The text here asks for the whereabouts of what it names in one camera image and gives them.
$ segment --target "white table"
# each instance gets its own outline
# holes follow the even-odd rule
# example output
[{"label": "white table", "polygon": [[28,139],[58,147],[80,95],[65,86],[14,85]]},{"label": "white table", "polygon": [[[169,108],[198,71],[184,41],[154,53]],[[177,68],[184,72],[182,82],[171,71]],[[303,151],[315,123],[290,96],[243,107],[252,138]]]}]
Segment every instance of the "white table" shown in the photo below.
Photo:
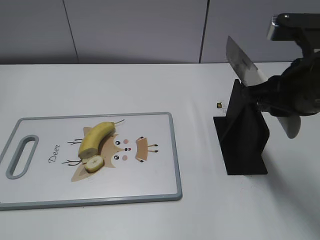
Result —
[{"label": "white table", "polygon": [[[258,66],[271,76],[288,64]],[[0,238],[320,239],[320,114],[302,118],[295,139],[264,114],[269,174],[228,176],[213,116],[234,78],[228,64],[0,66],[1,150],[22,117],[168,111],[183,191],[172,202],[1,211]]]}]

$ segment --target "knife blade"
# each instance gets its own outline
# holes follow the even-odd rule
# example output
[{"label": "knife blade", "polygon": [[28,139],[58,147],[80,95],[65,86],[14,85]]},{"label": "knife blade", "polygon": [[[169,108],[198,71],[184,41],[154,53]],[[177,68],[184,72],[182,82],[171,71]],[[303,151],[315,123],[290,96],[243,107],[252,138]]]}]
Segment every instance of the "knife blade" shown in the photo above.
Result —
[{"label": "knife blade", "polygon": [[[226,42],[225,54],[234,72],[246,87],[258,85],[268,80],[230,36]],[[300,116],[277,117],[277,119],[288,138],[294,139],[298,135],[301,127]]]},{"label": "knife blade", "polygon": [[258,85],[268,80],[230,36],[226,42],[225,53],[229,64],[246,87]]}]

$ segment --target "cutting board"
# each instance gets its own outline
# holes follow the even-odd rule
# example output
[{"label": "cutting board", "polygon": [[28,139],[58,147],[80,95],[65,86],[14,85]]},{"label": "cutting board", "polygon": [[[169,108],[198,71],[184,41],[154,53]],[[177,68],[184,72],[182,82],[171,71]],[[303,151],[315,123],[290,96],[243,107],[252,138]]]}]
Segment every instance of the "cutting board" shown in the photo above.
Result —
[{"label": "cutting board", "polygon": [[[78,158],[86,132],[101,122],[123,119],[100,144],[104,166],[86,172]],[[172,116],[154,112],[22,118],[0,155],[0,192],[0,210],[179,200]]]}]

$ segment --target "banana stem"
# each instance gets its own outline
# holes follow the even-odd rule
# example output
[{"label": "banana stem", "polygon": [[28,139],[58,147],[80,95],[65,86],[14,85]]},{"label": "banana stem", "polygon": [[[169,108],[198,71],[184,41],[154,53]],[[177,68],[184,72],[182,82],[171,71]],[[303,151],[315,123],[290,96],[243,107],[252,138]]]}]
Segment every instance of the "banana stem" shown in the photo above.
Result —
[{"label": "banana stem", "polygon": [[117,121],[117,122],[115,122],[114,124],[116,125],[116,124],[119,124],[119,123],[121,123],[121,122],[123,122],[124,121],[124,119],[122,119],[121,121]]}]

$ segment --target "black mount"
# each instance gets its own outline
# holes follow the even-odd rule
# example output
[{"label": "black mount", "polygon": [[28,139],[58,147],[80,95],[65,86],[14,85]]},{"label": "black mount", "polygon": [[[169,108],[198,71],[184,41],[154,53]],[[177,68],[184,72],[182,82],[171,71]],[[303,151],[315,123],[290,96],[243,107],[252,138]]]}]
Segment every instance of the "black mount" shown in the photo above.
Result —
[{"label": "black mount", "polygon": [[256,104],[243,97],[243,88],[236,79],[226,116],[214,116],[214,125],[228,175],[265,175],[261,153],[269,128]]}]

